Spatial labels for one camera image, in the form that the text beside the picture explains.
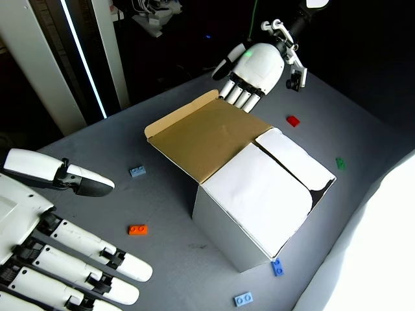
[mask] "robotic arm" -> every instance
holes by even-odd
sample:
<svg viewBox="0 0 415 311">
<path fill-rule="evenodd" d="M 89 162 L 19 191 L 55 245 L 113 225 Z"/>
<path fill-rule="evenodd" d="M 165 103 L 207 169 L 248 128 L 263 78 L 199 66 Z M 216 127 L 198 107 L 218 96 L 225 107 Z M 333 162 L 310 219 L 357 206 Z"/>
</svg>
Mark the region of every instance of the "robotic arm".
<svg viewBox="0 0 415 311">
<path fill-rule="evenodd" d="M 3 170 L 29 184 L 58 190 L 72 188 L 82 196 L 103 196 L 114 188 L 111 180 L 85 168 L 68 165 L 67 159 L 59 161 L 27 150 L 9 151 Z M 139 297 L 135 286 L 47 245 L 34 238 L 32 232 L 37 229 L 135 281 L 149 280 L 151 266 L 60 218 L 53 213 L 55 210 L 51 202 L 32 189 L 0 174 L 0 284 L 11 293 L 19 293 L 57 310 L 120 310 L 85 291 L 125 305 L 134 304 Z M 52 279 L 43 271 L 81 290 Z M 1 292 L 0 311 L 3 310 L 41 309 Z"/>
<path fill-rule="evenodd" d="M 252 42 L 247 41 L 234 48 L 212 74 L 215 80 L 223 78 L 237 61 L 219 96 L 249 113 L 278 83 L 285 63 L 291 66 L 291 78 L 287 80 L 287 88 L 299 91 L 305 87 L 307 68 L 296 54 L 296 38 L 310 23 L 313 14 L 326 7 L 328 2 L 329 0 L 303 0 L 289 30 L 279 19 L 275 19 L 272 24 L 264 21 L 261 29 L 271 35 L 272 44 L 252 45 Z"/>
</svg>

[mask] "light strip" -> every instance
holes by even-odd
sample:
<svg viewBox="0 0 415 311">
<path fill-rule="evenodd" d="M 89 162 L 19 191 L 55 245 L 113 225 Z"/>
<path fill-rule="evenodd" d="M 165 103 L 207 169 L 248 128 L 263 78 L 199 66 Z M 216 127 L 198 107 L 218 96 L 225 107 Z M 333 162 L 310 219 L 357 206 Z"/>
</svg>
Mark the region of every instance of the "light strip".
<svg viewBox="0 0 415 311">
<path fill-rule="evenodd" d="M 79 52 L 79 55 L 80 55 L 80 59 L 82 60 L 82 63 L 84 64 L 85 71 L 86 71 L 86 74 L 88 75 L 89 82 L 91 83 L 92 90 L 95 94 L 95 97 L 97 98 L 98 105 L 99 105 L 99 107 L 101 109 L 101 112 L 102 112 L 102 116 L 104 117 L 104 119 L 106 119 L 105 109 L 102 106 L 102 102 L 101 102 L 101 99 L 99 98 L 97 88 L 95 87 L 95 83 L 92 79 L 91 71 L 89 70 L 88 63 L 86 62 L 84 51 L 82 50 L 82 47 L 80 46 L 80 42 L 79 42 L 79 39 L 78 39 L 78 36 L 77 36 L 77 32 L 75 31 L 75 27 L 73 26 L 71 15 L 69 14 L 69 10 L 67 9 L 66 2 L 65 2 L 65 0 L 60 0 L 60 2 L 62 4 L 62 7 L 64 8 L 64 12 L 65 12 L 65 15 L 66 15 L 67 22 L 69 24 L 69 28 L 71 29 L 72 36 L 75 40 L 75 44 L 77 45 L 78 52 Z"/>
</svg>

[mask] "white box flap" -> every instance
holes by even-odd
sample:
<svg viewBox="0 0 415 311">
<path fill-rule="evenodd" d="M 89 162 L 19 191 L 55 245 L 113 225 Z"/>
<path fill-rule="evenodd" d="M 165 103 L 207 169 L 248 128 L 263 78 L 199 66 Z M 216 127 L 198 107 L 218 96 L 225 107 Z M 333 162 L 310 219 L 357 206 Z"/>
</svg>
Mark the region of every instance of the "white box flap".
<svg viewBox="0 0 415 311">
<path fill-rule="evenodd" d="M 256 142 L 268 150 L 309 190 L 322 190 L 330 180 L 336 179 L 328 169 L 277 128 L 260 135 Z"/>
<path fill-rule="evenodd" d="M 313 204 L 310 192 L 252 143 L 202 187 L 270 259 Z"/>
</svg>

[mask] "open box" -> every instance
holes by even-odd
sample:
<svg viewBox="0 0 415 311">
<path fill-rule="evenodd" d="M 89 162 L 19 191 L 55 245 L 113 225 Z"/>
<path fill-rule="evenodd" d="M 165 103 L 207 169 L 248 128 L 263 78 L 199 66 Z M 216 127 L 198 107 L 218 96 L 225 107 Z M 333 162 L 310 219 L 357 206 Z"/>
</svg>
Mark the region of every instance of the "open box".
<svg viewBox="0 0 415 311">
<path fill-rule="evenodd" d="M 275 260 L 336 177 L 281 131 L 213 90 L 145 129 L 199 184 L 193 220 L 245 271 Z"/>
</svg>

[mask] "blue lego brick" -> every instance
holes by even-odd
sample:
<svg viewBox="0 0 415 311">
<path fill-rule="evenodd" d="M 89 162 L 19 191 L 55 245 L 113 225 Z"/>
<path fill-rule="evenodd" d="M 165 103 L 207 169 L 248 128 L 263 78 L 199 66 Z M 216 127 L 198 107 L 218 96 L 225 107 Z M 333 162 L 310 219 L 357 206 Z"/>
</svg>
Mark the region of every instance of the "blue lego brick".
<svg viewBox="0 0 415 311">
<path fill-rule="evenodd" d="M 243 306 L 254 301 L 251 292 L 234 297 L 236 306 Z"/>
<path fill-rule="evenodd" d="M 145 174 L 145 168 L 144 167 L 132 168 L 132 169 L 130 169 L 130 174 L 131 174 L 131 177 L 137 177 L 137 176 L 140 176 L 140 175 L 144 175 Z"/>
<path fill-rule="evenodd" d="M 283 266 L 281 265 L 279 258 L 277 258 L 274 262 L 271 262 L 271 266 L 276 277 L 284 275 Z"/>
</svg>

